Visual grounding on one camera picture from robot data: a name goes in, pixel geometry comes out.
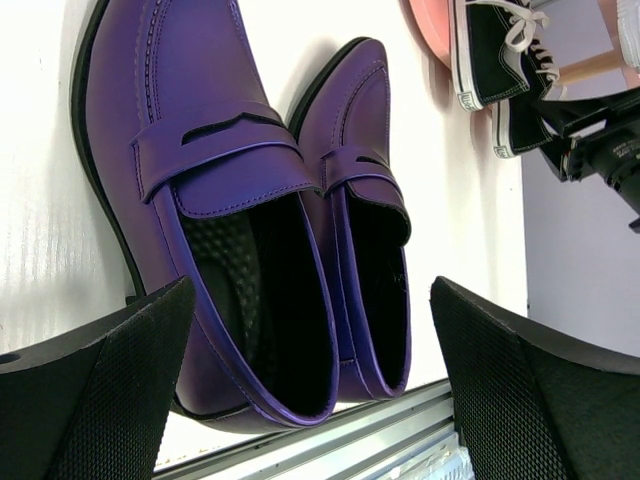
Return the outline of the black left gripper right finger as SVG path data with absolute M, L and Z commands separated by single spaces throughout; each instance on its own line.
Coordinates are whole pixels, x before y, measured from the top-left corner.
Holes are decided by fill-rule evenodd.
M 439 276 L 433 321 L 478 479 L 636 479 L 639 360 Z

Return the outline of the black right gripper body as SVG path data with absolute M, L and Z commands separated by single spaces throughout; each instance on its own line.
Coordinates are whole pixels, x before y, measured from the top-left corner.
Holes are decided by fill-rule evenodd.
M 534 111 L 552 131 L 542 148 L 562 181 L 592 175 L 606 183 L 639 181 L 639 89 L 578 100 L 540 100 Z

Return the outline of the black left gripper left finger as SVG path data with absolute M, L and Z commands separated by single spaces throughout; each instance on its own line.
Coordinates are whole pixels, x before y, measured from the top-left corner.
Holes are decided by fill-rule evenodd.
M 182 277 L 1 357 L 4 479 L 149 479 L 194 313 Z

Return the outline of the black canvas sneaker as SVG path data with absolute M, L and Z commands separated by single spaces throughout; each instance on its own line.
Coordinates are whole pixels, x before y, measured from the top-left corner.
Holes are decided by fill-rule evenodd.
M 529 1 L 448 3 L 451 72 L 461 107 L 479 111 L 526 92 L 521 57 L 548 16 Z
M 493 149 L 499 158 L 513 158 L 561 141 L 552 133 L 533 105 L 546 100 L 557 87 L 560 71 L 548 49 L 535 38 L 522 55 L 529 89 L 496 103 L 492 110 Z

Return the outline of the white sneaker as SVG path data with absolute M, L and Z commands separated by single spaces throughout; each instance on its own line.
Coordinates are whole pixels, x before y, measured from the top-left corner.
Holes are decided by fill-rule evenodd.
M 625 63 L 636 71 L 640 67 L 639 0 L 617 0 L 618 39 Z

